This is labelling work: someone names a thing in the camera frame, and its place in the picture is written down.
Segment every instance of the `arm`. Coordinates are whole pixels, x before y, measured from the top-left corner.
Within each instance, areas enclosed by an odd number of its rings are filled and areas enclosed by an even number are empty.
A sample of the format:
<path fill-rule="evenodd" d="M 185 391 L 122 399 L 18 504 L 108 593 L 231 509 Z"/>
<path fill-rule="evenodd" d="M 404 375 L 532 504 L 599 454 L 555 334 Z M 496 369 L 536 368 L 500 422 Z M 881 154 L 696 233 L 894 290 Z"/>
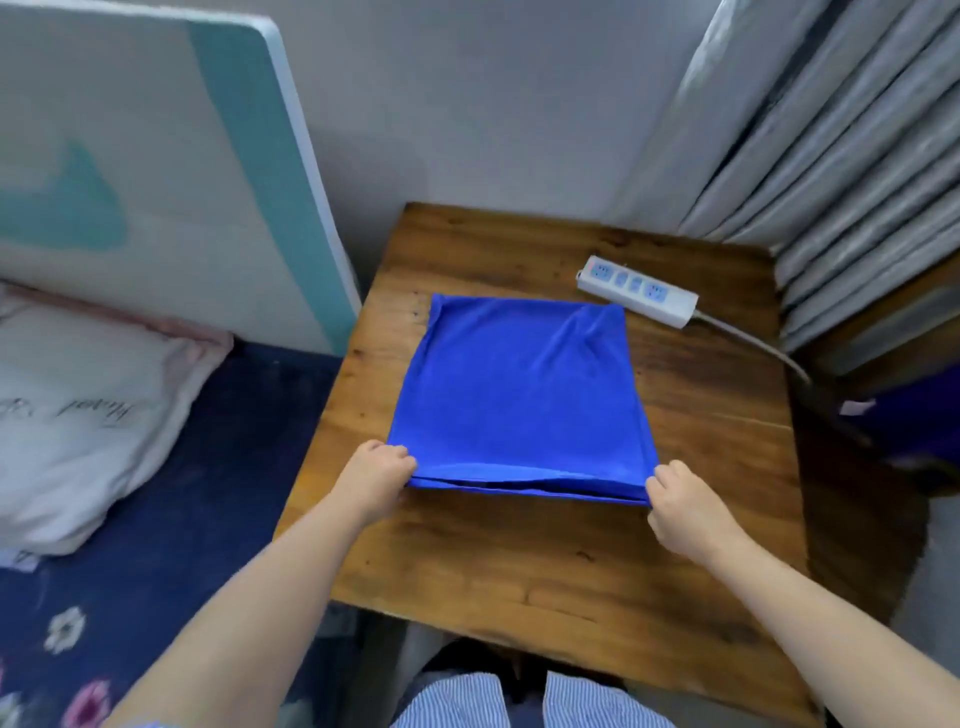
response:
<path fill-rule="evenodd" d="M 647 491 L 658 540 L 740 598 L 845 728 L 960 726 L 960 680 L 750 539 L 684 463 Z"/>
<path fill-rule="evenodd" d="M 416 467 L 406 448 L 361 445 L 330 494 L 205 604 L 104 728 L 273 726 L 350 546 Z"/>

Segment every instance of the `hand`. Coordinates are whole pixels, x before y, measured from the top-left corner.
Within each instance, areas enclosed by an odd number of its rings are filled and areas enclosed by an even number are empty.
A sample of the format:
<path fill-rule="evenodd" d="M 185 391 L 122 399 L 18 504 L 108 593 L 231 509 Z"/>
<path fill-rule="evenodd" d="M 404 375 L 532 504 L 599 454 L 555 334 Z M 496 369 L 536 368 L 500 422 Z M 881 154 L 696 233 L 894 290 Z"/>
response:
<path fill-rule="evenodd" d="M 355 510 L 364 525 L 370 525 L 394 509 L 416 469 L 417 461 L 404 446 L 370 440 L 350 457 L 330 495 Z"/>
<path fill-rule="evenodd" d="M 653 506 L 647 521 L 663 546 L 708 567 L 726 550 L 750 542 L 723 500 L 686 464 L 674 460 L 654 473 L 647 478 Z"/>

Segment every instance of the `white power strip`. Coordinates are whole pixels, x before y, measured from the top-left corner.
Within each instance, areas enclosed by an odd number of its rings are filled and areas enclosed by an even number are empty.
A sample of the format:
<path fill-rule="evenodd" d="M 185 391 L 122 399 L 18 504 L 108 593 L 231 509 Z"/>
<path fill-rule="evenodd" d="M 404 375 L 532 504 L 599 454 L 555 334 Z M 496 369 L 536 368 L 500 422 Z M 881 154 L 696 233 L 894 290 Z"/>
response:
<path fill-rule="evenodd" d="M 596 255 L 577 272 L 577 288 L 673 328 L 686 326 L 700 298 Z"/>

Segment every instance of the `person's left arm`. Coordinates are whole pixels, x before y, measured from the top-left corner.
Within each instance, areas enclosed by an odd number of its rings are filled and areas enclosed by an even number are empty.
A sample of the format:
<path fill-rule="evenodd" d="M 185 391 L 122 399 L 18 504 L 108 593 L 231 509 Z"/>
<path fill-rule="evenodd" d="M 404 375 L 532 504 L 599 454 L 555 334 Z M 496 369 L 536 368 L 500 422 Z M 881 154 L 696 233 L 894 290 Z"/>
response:
<path fill-rule="evenodd" d="M 330 494 L 205 604 L 104 728 L 273 726 L 350 546 L 416 467 L 406 448 L 361 445 Z"/>

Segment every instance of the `forearm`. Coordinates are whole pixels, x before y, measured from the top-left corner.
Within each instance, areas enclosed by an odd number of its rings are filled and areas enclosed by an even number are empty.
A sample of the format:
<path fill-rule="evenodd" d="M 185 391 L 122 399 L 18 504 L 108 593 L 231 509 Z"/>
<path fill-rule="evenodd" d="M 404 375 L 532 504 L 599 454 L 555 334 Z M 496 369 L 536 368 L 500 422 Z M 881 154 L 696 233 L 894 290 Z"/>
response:
<path fill-rule="evenodd" d="M 355 509 L 326 498 L 206 603 L 105 728 L 272 726 L 362 526 Z"/>
<path fill-rule="evenodd" d="M 708 567 L 846 728 L 960 725 L 960 680 L 754 542 Z"/>

